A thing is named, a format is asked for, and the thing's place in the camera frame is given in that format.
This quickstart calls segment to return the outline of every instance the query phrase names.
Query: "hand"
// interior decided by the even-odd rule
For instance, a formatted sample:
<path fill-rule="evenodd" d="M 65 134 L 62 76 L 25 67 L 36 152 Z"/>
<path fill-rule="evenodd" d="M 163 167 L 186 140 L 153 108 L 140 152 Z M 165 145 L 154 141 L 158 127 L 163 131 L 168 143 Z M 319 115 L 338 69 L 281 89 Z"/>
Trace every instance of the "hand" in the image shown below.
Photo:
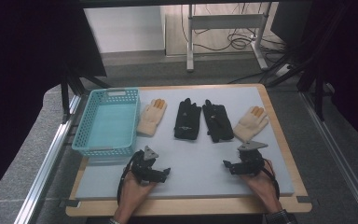
<path fill-rule="evenodd" d="M 271 161 L 266 160 L 264 168 L 274 174 Z M 282 210 L 282 205 L 277 199 L 272 181 L 266 173 L 261 171 L 256 176 L 240 175 L 240 178 L 246 182 L 252 192 L 263 202 L 270 214 Z"/>
<path fill-rule="evenodd" d="M 144 202 L 156 185 L 157 183 L 154 182 L 150 182 L 146 186 L 139 184 L 135 175 L 129 171 L 124 179 L 120 205 L 115 212 L 115 221 L 126 224 L 133 211 Z"/>
<path fill-rule="evenodd" d="M 252 106 L 240 119 L 233 131 L 242 142 L 247 142 L 260 133 L 268 123 L 266 111 L 262 107 Z"/>

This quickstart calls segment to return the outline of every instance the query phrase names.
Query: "aluminum rail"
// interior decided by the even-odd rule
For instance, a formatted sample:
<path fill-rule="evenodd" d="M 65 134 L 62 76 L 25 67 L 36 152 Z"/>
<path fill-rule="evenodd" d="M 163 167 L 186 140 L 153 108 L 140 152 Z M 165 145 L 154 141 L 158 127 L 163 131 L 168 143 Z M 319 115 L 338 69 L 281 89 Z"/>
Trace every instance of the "aluminum rail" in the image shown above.
<path fill-rule="evenodd" d="M 79 106 L 81 97 L 75 96 L 70 104 L 70 112 L 74 114 Z M 72 121 L 74 120 L 74 116 L 64 124 L 61 124 L 54 136 L 54 139 L 48 149 L 48 153 L 43 160 L 43 163 L 39 169 L 39 172 L 36 175 L 33 185 L 28 192 L 27 197 L 22 204 L 21 210 L 17 215 L 16 220 L 14 221 L 15 224 L 22 224 L 28 223 L 34 213 L 36 205 L 39 201 L 40 195 L 48 181 L 48 177 L 50 172 L 54 166 L 54 163 L 62 149 L 62 145 L 64 143 L 65 136 L 68 134 L 69 129 L 71 127 Z"/>
<path fill-rule="evenodd" d="M 327 148 L 329 149 L 331 155 L 333 156 L 334 161 L 337 164 L 339 171 L 341 172 L 342 176 L 344 177 L 345 181 L 348 184 L 355 200 L 358 202 L 358 178 L 356 174 L 353 172 L 352 168 L 348 164 L 345 156 L 342 154 L 339 145 L 337 144 L 336 140 L 334 139 L 333 135 L 330 133 L 328 127 L 324 122 L 322 122 L 319 117 L 316 115 L 313 109 L 313 102 L 306 93 L 301 92 L 300 97 L 304 101 L 306 108 L 308 109 L 312 120 L 314 121 L 317 129 L 322 135 Z"/>

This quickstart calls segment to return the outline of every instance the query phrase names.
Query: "metal frame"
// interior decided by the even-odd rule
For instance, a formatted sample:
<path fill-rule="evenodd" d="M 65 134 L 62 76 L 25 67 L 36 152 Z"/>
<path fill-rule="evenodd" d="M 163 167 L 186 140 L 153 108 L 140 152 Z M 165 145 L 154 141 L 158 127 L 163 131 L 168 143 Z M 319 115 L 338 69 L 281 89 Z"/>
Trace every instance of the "metal frame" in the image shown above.
<path fill-rule="evenodd" d="M 300 97 L 303 100 L 310 116 L 315 123 L 316 128 L 319 130 L 322 138 L 324 139 L 327 148 L 329 149 L 336 165 L 341 172 L 342 176 L 344 177 L 345 181 L 350 188 L 353 197 L 358 202 L 358 178 L 350 165 L 348 164 L 345 156 L 342 154 L 339 145 L 337 144 L 336 140 L 334 139 L 333 135 L 330 133 L 326 124 L 318 117 L 317 113 L 314 111 L 314 105 L 310 97 L 304 93 L 300 93 Z"/>
<path fill-rule="evenodd" d="M 269 67 L 261 53 L 260 42 L 266 29 L 271 4 L 272 2 L 268 2 L 268 6 L 263 14 L 212 16 L 193 16 L 193 6 L 188 5 L 187 72 L 194 71 L 193 30 L 235 28 L 259 28 L 251 46 L 261 70 L 267 70 Z"/>
<path fill-rule="evenodd" d="M 81 100 L 80 96 L 75 96 L 72 99 L 72 102 L 70 104 L 71 114 L 74 114 L 76 112 L 80 100 Z M 71 118 L 69 118 L 64 124 L 61 124 L 59 126 L 58 131 L 54 136 L 54 139 L 50 145 L 50 148 L 48 149 L 48 153 L 45 159 L 43 160 L 39 172 L 37 173 L 36 178 L 34 179 L 34 183 L 31 186 L 31 189 L 28 192 L 28 195 L 25 198 L 21 210 L 17 215 L 17 218 L 14 221 L 14 223 L 20 224 L 20 223 L 28 223 L 30 221 L 34 213 L 34 210 L 36 208 L 36 205 L 39 201 L 40 195 L 42 194 L 42 191 L 48 181 L 48 177 L 55 164 L 57 156 L 62 149 L 65 136 L 68 134 L 70 130 L 73 119 L 74 119 L 73 116 L 71 116 Z"/>

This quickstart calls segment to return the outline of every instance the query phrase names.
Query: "metal stand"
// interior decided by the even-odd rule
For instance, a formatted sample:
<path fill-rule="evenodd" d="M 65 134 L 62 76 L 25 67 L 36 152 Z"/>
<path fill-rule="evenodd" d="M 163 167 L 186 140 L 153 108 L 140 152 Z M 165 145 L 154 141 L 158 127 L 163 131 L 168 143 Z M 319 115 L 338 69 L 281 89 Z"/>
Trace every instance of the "metal stand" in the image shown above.
<path fill-rule="evenodd" d="M 212 15 L 212 16 L 193 16 L 192 5 L 188 6 L 188 43 L 187 43 L 187 72 L 194 71 L 194 51 L 193 51 L 193 30 L 203 29 L 236 29 L 236 28 L 259 28 L 255 41 L 251 46 L 262 70 L 267 70 L 268 66 L 260 50 L 260 42 L 266 29 L 267 19 L 271 2 L 263 14 L 250 15 Z"/>
<path fill-rule="evenodd" d="M 62 75 L 62 80 L 61 80 L 62 111 L 63 111 L 62 124 L 66 123 L 69 120 L 69 118 L 71 118 L 71 113 L 69 109 L 68 85 L 71 88 L 74 95 L 81 96 L 87 92 L 86 88 L 84 88 L 84 85 L 80 80 L 80 77 L 74 72 L 72 72 L 71 69 L 66 65 L 66 63 L 63 64 L 66 71 L 64 75 Z M 81 76 L 102 88 L 105 89 L 112 88 L 112 86 L 101 81 L 96 77 L 87 76 L 85 74 L 82 74 Z"/>

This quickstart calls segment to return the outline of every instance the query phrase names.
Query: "human hand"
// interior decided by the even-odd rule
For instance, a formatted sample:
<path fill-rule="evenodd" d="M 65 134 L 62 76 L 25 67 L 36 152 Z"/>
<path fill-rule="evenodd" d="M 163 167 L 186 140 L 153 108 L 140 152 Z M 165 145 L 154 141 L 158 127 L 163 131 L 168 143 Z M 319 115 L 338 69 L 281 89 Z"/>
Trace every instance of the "human hand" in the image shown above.
<path fill-rule="evenodd" d="M 235 136 L 242 142 L 247 142 L 260 133 L 268 123 L 269 120 L 267 119 L 267 113 L 264 111 L 264 108 L 252 106 L 240 119 L 233 131 Z"/>
<path fill-rule="evenodd" d="M 120 196 L 120 204 L 115 212 L 115 221 L 120 224 L 126 224 L 130 219 L 133 211 L 144 202 L 147 195 L 157 185 L 150 182 L 148 185 L 138 183 L 135 175 L 131 170 L 128 171 Z"/>
<path fill-rule="evenodd" d="M 275 175 L 270 160 L 264 161 L 264 168 L 272 175 Z M 277 198 L 274 184 L 272 183 L 271 178 L 264 171 L 261 171 L 255 176 L 240 175 L 240 178 L 245 181 L 255 196 L 262 201 L 270 214 L 282 210 L 282 205 Z"/>
<path fill-rule="evenodd" d="M 164 100 L 152 100 L 151 104 L 147 105 L 142 112 L 137 132 L 153 136 L 166 108 L 167 103 Z"/>

